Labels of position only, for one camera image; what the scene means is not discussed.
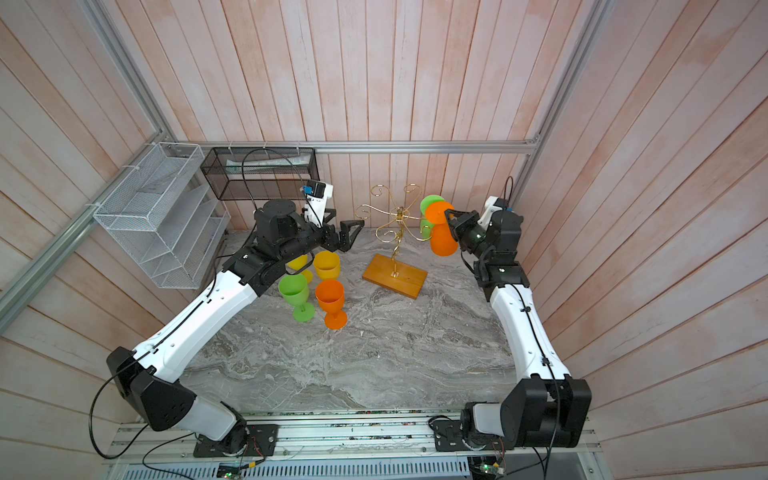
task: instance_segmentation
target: pink wood panel wall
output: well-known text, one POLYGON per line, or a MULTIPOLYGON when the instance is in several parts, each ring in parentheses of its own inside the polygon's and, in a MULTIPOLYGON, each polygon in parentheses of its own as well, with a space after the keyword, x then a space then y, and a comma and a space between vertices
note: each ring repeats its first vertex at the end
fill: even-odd
MULTIPOLYGON (((155 130, 77 0, 0 2, 0 85, 6 289, 155 130)), ((186 304, 155 288, 103 230, 86 239, 0 339, 4 476, 90 478, 101 458, 87 414, 110 376, 107 354, 133 348, 186 304)), ((99 444, 135 418, 107 387, 95 410, 99 444)))
MULTIPOLYGON (((104 4, 183 140, 519 141, 538 132, 593 0, 104 4)), ((388 207, 376 184, 398 203, 415 183, 481 208, 523 160, 321 155, 319 169, 344 219, 362 203, 388 207)), ((236 228, 251 224, 252 206, 228 206, 236 228)))
POLYGON ((518 205, 616 478, 766 474, 766 25, 766 0, 618 2, 518 205))

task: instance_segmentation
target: black mesh basket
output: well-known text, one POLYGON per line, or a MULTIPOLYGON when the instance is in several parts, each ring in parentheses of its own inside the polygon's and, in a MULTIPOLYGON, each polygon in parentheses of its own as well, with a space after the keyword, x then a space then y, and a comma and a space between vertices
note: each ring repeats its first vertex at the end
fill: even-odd
POLYGON ((312 148, 214 147, 200 169, 219 200, 303 200, 301 187, 319 180, 312 148))

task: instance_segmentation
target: white mesh shelf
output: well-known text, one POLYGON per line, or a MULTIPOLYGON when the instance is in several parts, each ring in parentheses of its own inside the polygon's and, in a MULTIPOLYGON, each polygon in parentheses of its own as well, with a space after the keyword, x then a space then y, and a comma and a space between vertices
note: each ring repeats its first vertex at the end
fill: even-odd
POLYGON ((207 185, 185 191, 202 161, 199 145, 158 144, 94 215, 159 287, 198 288, 229 223, 207 185))

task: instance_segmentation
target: wooden base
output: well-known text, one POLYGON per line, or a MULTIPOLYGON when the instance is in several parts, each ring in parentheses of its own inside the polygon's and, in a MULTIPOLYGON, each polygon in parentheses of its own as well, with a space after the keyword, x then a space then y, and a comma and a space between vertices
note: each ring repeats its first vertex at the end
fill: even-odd
POLYGON ((415 300, 422 290, 427 272, 405 263, 396 263, 397 276, 392 276, 392 259, 376 254, 362 278, 415 300))

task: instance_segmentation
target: marble tabletop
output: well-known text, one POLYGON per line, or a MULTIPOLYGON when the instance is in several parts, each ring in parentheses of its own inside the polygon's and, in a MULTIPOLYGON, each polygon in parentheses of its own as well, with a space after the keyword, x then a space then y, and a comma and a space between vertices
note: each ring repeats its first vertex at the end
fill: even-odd
MULTIPOLYGON (((224 252, 246 235, 230 234, 224 252)), ((181 382, 241 412, 457 409, 503 400, 516 383, 507 339, 458 252, 437 257, 406 234, 398 260, 429 272, 416 300, 362 279, 375 253, 388 256, 391 246, 368 229, 339 253, 343 329, 325 327, 316 275, 308 323, 293 319, 275 284, 206 344, 181 382)))

